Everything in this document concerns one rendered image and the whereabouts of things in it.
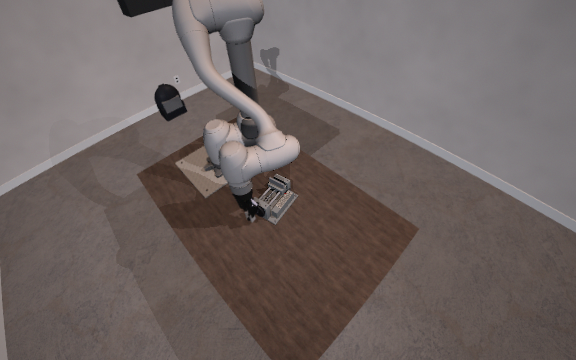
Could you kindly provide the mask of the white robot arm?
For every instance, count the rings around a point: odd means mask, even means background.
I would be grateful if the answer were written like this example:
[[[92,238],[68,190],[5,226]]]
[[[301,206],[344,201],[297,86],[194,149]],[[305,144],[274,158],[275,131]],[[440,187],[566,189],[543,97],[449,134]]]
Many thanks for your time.
[[[300,153],[298,140],[278,130],[258,105],[250,39],[263,18],[263,1],[172,0],[172,15],[199,78],[240,110],[236,123],[215,119],[205,125],[203,142],[211,162],[203,168],[214,170],[217,178],[223,175],[233,194],[245,195],[252,190],[254,176],[286,166]],[[209,34],[218,31],[226,42],[234,86],[212,62]]]

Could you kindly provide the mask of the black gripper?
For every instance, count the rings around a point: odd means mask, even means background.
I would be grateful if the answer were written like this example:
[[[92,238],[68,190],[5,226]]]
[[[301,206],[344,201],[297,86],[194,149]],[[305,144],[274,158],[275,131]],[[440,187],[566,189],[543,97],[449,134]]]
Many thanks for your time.
[[[249,193],[247,193],[245,195],[241,195],[241,196],[235,195],[235,197],[236,197],[235,199],[236,199],[237,203],[239,204],[240,208],[245,211],[246,218],[250,217],[251,222],[253,222],[256,219],[255,214],[257,213],[257,209],[258,209],[258,202],[254,201],[252,194],[253,194],[253,190],[251,190]],[[244,201],[239,202],[239,200],[242,200],[242,199]],[[242,205],[241,205],[241,203],[242,203]],[[246,205],[248,206],[247,208],[246,208]],[[251,215],[251,212],[252,212],[252,215]]]

